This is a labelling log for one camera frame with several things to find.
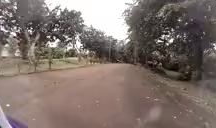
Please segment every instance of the grass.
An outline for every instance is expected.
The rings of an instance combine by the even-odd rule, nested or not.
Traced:
[[[9,64],[0,64],[0,76],[14,76],[18,74],[27,74],[27,73],[34,73],[34,67],[31,70],[28,70],[28,64],[22,64],[20,68],[20,72],[16,67],[15,61],[11,61]],[[70,69],[70,68],[78,68],[86,65],[86,60],[82,60],[80,63],[78,62],[77,58],[67,58],[66,61],[63,59],[54,59],[53,64],[51,65],[51,70],[58,70],[58,69]],[[37,67],[37,72],[48,71],[49,64],[48,60],[40,60],[40,64]]]

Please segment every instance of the sky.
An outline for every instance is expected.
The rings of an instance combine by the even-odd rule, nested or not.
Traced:
[[[106,32],[116,39],[125,39],[127,26],[122,13],[127,7],[125,3],[132,0],[46,0],[51,6],[61,5],[68,9],[81,11],[85,24]]]

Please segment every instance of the tree canopy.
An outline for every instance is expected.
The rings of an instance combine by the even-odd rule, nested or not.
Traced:
[[[123,13],[140,63],[190,66],[201,79],[203,56],[216,47],[216,0],[136,0]]]

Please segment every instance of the roadside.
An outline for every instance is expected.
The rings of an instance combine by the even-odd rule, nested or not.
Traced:
[[[196,85],[195,83],[173,80],[154,73],[150,70],[147,70],[146,74],[149,75],[149,78],[151,80],[158,81],[175,89],[180,95],[187,97],[188,99],[193,101],[193,103],[206,109],[211,114],[216,115],[215,93],[212,93],[205,88],[199,87],[199,85]]]

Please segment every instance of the paved road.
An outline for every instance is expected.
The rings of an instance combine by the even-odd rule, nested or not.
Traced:
[[[149,77],[109,64],[0,78],[0,102],[30,128],[216,128],[216,117]]]

